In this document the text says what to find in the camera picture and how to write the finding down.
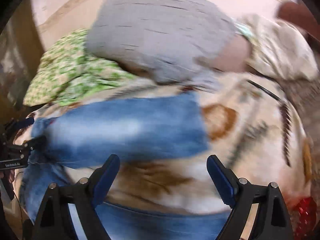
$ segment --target green patterned fabric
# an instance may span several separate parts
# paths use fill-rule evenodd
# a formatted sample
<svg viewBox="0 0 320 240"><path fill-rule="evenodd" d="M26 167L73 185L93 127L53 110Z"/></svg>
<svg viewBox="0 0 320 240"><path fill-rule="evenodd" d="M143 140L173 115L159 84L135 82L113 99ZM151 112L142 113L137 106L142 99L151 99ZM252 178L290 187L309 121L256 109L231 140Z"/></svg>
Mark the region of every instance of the green patterned fabric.
<svg viewBox="0 0 320 240"><path fill-rule="evenodd" d="M24 105L35 106L50 101L69 105L97 91L121 87L135 78L116 62L86 53L86 35L84 29L73 31L43 54L23 100Z"/></svg>

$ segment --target blue denim jeans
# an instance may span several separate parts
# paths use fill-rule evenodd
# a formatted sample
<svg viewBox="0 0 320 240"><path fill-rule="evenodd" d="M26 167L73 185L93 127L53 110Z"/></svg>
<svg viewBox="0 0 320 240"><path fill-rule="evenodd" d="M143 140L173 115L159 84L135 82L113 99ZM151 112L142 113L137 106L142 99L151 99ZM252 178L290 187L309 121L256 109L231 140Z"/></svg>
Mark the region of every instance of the blue denim jeans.
<svg viewBox="0 0 320 240"><path fill-rule="evenodd" d="M32 151L19 192L20 201L33 221L48 185L70 184L64 166L102 165L111 153L126 162L181 158L207 149L201 109L193 93L81 106L55 119L36 120L32 136L42 134L48 139L47 148L43 152ZM211 240L229 215L146 212L112 203L98 205L96 212L113 240ZM70 214L75 218L79 239L86 239L72 206Z"/></svg>

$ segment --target gray cloth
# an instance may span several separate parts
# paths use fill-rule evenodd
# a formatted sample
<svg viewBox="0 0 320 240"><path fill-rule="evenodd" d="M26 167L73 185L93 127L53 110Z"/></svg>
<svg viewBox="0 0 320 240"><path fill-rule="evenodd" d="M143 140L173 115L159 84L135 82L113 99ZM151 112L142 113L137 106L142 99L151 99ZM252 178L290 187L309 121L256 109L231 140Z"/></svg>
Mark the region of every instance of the gray cloth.
<svg viewBox="0 0 320 240"><path fill-rule="evenodd" d="M200 62L214 59L235 32L232 20L206 0L105 0L86 47L157 83L216 90L214 71Z"/></svg>

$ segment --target person's finger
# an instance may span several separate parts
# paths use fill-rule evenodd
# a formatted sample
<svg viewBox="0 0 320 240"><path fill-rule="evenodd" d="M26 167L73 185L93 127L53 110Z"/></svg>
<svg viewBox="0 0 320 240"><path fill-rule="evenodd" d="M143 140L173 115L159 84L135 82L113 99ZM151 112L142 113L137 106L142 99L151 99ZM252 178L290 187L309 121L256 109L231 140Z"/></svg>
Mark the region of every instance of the person's finger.
<svg viewBox="0 0 320 240"><path fill-rule="evenodd" d="M14 182L14 170L10 170L9 182L10 182L10 183Z"/></svg>

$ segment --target silver bolt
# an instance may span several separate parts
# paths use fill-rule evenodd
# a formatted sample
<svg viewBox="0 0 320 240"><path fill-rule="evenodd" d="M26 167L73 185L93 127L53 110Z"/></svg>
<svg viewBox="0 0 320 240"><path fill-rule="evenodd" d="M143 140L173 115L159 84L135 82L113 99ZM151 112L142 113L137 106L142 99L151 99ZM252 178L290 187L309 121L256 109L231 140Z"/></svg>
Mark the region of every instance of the silver bolt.
<svg viewBox="0 0 320 240"><path fill-rule="evenodd" d="M57 186L57 183L50 183L49 189L54 189Z"/></svg>
<svg viewBox="0 0 320 240"><path fill-rule="evenodd" d="M278 184L276 182L271 182L270 185L273 188L277 188L278 187Z"/></svg>
<svg viewBox="0 0 320 240"><path fill-rule="evenodd" d="M248 183L248 181L247 181L245 178L240 178L240 179L239 179L239 182L240 182L241 184L243 184L243 185L245 185L245 184Z"/></svg>
<svg viewBox="0 0 320 240"><path fill-rule="evenodd" d="M88 178L81 178L79 179L80 184L86 184L88 182Z"/></svg>

